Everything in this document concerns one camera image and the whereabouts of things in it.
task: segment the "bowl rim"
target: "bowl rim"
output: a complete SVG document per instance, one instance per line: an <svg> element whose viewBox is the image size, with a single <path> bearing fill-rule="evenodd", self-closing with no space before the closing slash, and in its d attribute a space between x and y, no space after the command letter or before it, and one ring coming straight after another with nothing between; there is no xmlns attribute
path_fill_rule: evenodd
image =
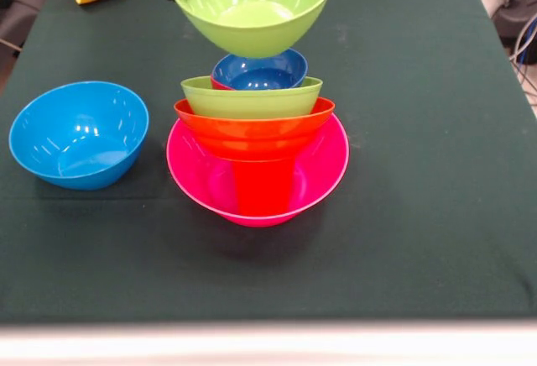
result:
<svg viewBox="0 0 537 366"><path fill-rule="evenodd" d="M284 218L284 217L293 217L295 215L298 215L301 212L306 211L307 209L309 209L311 207L314 207L319 202L321 202L322 200L327 198L337 188L337 186L339 186L339 184L341 183L341 180L343 180L343 176L347 172L347 167L349 165L349 159L350 159L350 156L351 156L351 148L350 148L349 138L348 138L347 132L345 131L345 128L343 127L343 124L341 123L340 119L337 117L337 115L335 113L332 113L330 115L329 120L330 119L334 119L336 121L336 124L337 124L338 128L340 129L341 134L345 136L345 138L344 138L344 140L345 140L345 162L344 162L344 164L343 164L343 166L341 168L341 172L338 175L338 177L334 180L334 183L332 184L332 186L327 191L325 191L324 194L322 194L319 198L317 198L313 202L310 202L309 204L304 205L304 206L302 206L300 208L296 208L293 211L288 211L286 213L280 213L278 215L270 215L270 216L265 216L265 217L248 217L248 216L245 216L245 215L239 215L239 214L236 214L236 213L230 213L230 212L223 211L223 210L215 208L215 207L213 207L213 206L211 206L209 204L201 202L197 198L193 197L190 194L190 192L187 191L183 187L183 185L179 182L179 180L175 176L175 172L172 171L172 169L170 168L170 165L169 165L169 162L170 162L169 156L170 156L170 151L171 151L170 142L171 142L172 135L175 132L175 129L177 127L179 127L179 124L181 122L180 118L177 118L177 121L175 121L171 131L169 132L168 141L166 143L166 161L167 161L167 164L168 164L168 169L169 169L169 172L170 172L172 178L174 179L175 183L179 186L181 191L183 191L192 201L196 202L198 205L201 205L205 209L208 209L209 211L213 211L214 213L217 213L218 215L220 215L222 217L238 219L238 220L245 221L245 222L247 222L247 221L275 221L275 220L278 220L278 219L281 219L281 218Z"/></svg>
<svg viewBox="0 0 537 366"><path fill-rule="evenodd" d="M194 111L192 113L185 112L183 110L179 110L177 108L177 105L180 103L186 102L189 106L190 103L188 99L180 99L177 102L174 103L174 110L178 112L183 112L187 116L193 117L193 118L199 118L200 120L211 120L211 121L218 121L218 122L226 122L226 123L278 123L282 121L294 121L294 120L301 120L305 118L313 118L313 117L321 117L322 115L326 114L326 112L334 112L336 109L336 104L322 96L318 96L315 100L314 107L318 103L318 101L321 102L328 102L330 103L330 106L321 112L311 112L310 114L305 114L303 116L293 116L293 117L276 117L276 118L224 118L224 117L211 117L211 116L201 116L200 114L195 114Z"/></svg>
<svg viewBox="0 0 537 366"><path fill-rule="evenodd" d="M261 26L240 26L240 25L239 26L229 26L229 25L219 24L218 22L215 22L215 21L200 18L199 16L194 15L191 12L191 10L188 9L188 7L181 2L181 0L174 0L174 1L175 1L175 3L177 3L177 5L179 5L179 7L183 10L183 12L185 12L185 14L190 15L193 18L196 18L196 20L199 20L199 21L201 21L201 22L203 22L205 24L210 24L212 26L217 26L218 28L221 28L221 29L241 29L241 30L247 30L247 29L271 29L271 28L274 28L274 27L277 27L277 26L281 26L282 24L290 24L290 23L293 23L293 22L303 18L304 16L308 15L312 11L315 11L320 5L322 5L323 3L326 2L326 0L318 0L315 4L313 4L312 6L307 8L302 13L300 13L298 15L293 15L293 18L291 18L290 20L286 20L286 21L283 21L283 22L277 22L275 24L266 24L266 25L261 25Z"/></svg>
<svg viewBox="0 0 537 366"><path fill-rule="evenodd" d="M135 145L135 147L128 151L128 155L126 157L115 161L112 165L109 165L108 167L106 167L104 169L100 169L100 170L97 170L97 171L94 171L94 172L91 172L91 173L87 173L87 174L84 174L84 175L48 175L48 174L43 173L41 171L36 171L36 170L33 170L33 169L29 168L25 163L23 163L23 161L13 151L13 129L15 127L15 124L23 116L23 114L26 112L26 110L28 110L30 107L32 107L39 99L42 99L42 98L48 96L52 92L57 92L57 91L59 91L61 89L66 89L68 87L79 86L79 85L84 85L84 84L93 84L93 85L100 84L100 85L115 86L115 87L123 89L124 91L126 91L129 94L133 95L142 104L143 113L145 114L145 120L146 121L145 121L145 128L144 128L143 133L142 133L142 137L140 138L138 143ZM9 129L9 150L11 151L11 155L18 162L19 165L21 165L24 169L26 169L30 173L32 173L34 175L37 175L38 177L44 177L44 178L51 179L51 180L76 180L76 179L89 177L89 176L92 176L92 175L98 175L98 174L100 174L100 173L102 173L104 171L110 170L112 167L115 167L116 165L118 165L121 162L123 162L127 157L129 157L131 154L133 154L133 152L136 152L136 150L140 148L140 146L142 145L143 141L145 140L145 137L148 134L148 131L149 131L149 110L148 110L147 106L145 105L145 103L143 102L142 97L139 94L137 94L135 91L133 91L133 90L131 90L131 89L125 87L125 86L122 86L122 85L119 85L117 83L114 83L114 82L108 82L108 81L78 81L78 82L67 83L67 84L64 84L62 86L58 86L58 87L55 87L53 89L50 89L50 90L40 94L34 100L32 100L30 103L28 103L26 106L24 106L20 110L20 112L17 114L17 117L15 117L15 119L13 120L13 122L11 124L11 128Z"/></svg>
<svg viewBox="0 0 537 366"><path fill-rule="evenodd" d="M299 57L300 60L302 60L302 62L304 63L304 72L300 75L299 79L297 82L295 82L292 86L288 86L288 87L280 87L279 89L293 89L293 88L296 88L297 86L300 86L300 84L302 82L304 82L304 79L306 78L306 76L308 75L308 70L310 69L309 66L308 66L308 60L304 57L304 55L302 53L300 53L298 50L295 50L295 49L286 49L284 51L282 51L281 53L277 54L277 55L272 55L270 57L265 57L265 58L248 58L248 57L241 57L240 55L235 55L235 54L228 54L228 55L225 55L223 56L217 63L216 65L214 66L214 68L212 69L212 72L211 72L211 79L215 82L217 82L218 84L220 85L223 85L223 86L226 86L226 87L229 87L231 88L231 90L234 90L234 91L245 91L245 90L252 90L252 89L233 89L230 85L228 85L227 83L223 83L223 82L220 82L219 80L217 80L217 78L215 77L215 72L217 70L217 68L220 66L220 64L222 64L225 60L230 60L231 58L239 58L239 59L244 59L244 60L270 60L270 59L273 59L273 58L277 58L277 57L280 57L281 55L283 54L286 54L286 53L291 53L292 55L295 55L297 57Z"/></svg>
<svg viewBox="0 0 537 366"><path fill-rule="evenodd" d="M204 80L207 79L211 87L198 87L198 86L186 85L187 82L191 82L191 81L195 81L199 79L204 79ZM202 93L205 96L222 97L223 96L222 93L223 93L227 97L233 97L233 96L234 97L251 97L252 94L254 93L256 97L287 97L287 96L292 96L292 95L299 95L304 92L309 92L310 90L315 90L316 88L322 88L323 83L324 83L322 79L315 78L313 76L304 77L304 81L308 79L314 82L313 85L288 87L285 89L263 89L260 91L236 90L236 89L231 89L231 90L213 89L210 75L194 76L193 78L187 78L181 81L180 85L181 85L181 88L183 88L183 92L185 91L185 88L190 88L191 90L203 91Z"/></svg>

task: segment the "black device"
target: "black device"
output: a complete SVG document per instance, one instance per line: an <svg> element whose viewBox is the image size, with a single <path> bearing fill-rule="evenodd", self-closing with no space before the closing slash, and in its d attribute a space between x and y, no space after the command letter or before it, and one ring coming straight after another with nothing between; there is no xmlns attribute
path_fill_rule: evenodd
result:
<svg viewBox="0 0 537 366"><path fill-rule="evenodd" d="M493 14L493 22L496 31L502 41L502 45L514 53L515 43L520 32L529 20L537 13L537 0L504 0ZM522 44L525 43L526 34L522 38ZM522 61L523 54L517 57L517 61ZM524 64L532 65L537 63L537 38L528 46L524 55Z"/></svg>

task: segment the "blue bowl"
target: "blue bowl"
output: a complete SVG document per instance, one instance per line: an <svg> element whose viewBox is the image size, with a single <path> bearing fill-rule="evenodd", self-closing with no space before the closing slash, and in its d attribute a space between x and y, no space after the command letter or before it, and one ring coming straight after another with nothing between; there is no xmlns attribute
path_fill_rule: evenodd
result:
<svg viewBox="0 0 537 366"><path fill-rule="evenodd" d="M133 91L88 81L53 89L15 118L9 148L18 163L51 184L96 190L133 165L149 113Z"/></svg>
<svg viewBox="0 0 537 366"><path fill-rule="evenodd" d="M288 49L269 58L226 55L212 71L214 81L235 90L288 89L298 87L308 72L308 62Z"/></svg>

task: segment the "cable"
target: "cable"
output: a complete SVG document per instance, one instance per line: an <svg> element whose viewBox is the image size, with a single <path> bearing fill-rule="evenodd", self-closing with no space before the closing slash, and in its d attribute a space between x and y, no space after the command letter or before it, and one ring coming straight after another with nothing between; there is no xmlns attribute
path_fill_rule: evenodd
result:
<svg viewBox="0 0 537 366"><path fill-rule="evenodd" d="M529 26L529 30L528 30L529 34L532 34L534 32L536 24L537 24L537 19L531 24L531 26ZM526 54L528 53L528 48L529 46L524 49L524 52L522 53L522 57L520 57L519 68L517 70L517 76L519 75L520 70L522 69L522 65L524 65L524 62L526 61ZM526 74L527 71L528 71L528 65L526 64L524 68L524 74Z"/></svg>
<svg viewBox="0 0 537 366"><path fill-rule="evenodd" d="M31 3L26 3L25 1L21 0L13 0L14 3L20 3L21 5L24 5L25 7L33 9L35 12L39 12L39 8L35 7Z"/></svg>
<svg viewBox="0 0 537 366"><path fill-rule="evenodd" d="M526 50L526 48L531 44L531 42L534 41L535 35L537 35L537 28L535 28L533 33L526 39L526 42L524 43L524 45L520 47L522 38L526 34L526 31L528 30L529 26L531 26L535 20L537 20L537 13L534 16L532 16L528 22L526 22L526 24L522 28L522 31L519 33L519 37L517 38L517 41L514 44L514 53L512 53L509 56L509 60L511 61L516 60L519 54L522 53L524 50Z"/></svg>
<svg viewBox="0 0 537 366"><path fill-rule="evenodd" d="M0 44L6 45L10 49L13 49L13 50L15 50L15 51L17 51L19 53L21 53L23 51L23 49L21 49L17 45L15 45L13 43L9 43L7 40L4 40L4 39L0 39Z"/></svg>
<svg viewBox="0 0 537 366"><path fill-rule="evenodd" d="M529 80L529 78L526 76L526 74L523 73L523 74L520 74L520 75L522 75L524 80L527 81L528 84L534 89L534 91L537 92L537 86L532 81Z"/></svg>

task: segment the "black chair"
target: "black chair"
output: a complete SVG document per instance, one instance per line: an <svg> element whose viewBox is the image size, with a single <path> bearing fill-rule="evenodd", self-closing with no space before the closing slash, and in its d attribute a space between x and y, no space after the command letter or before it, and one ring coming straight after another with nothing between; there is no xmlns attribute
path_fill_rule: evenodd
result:
<svg viewBox="0 0 537 366"><path fill-rule="evenodd" d="M0 0L0 70L22 47L44 0Z"/></svg>

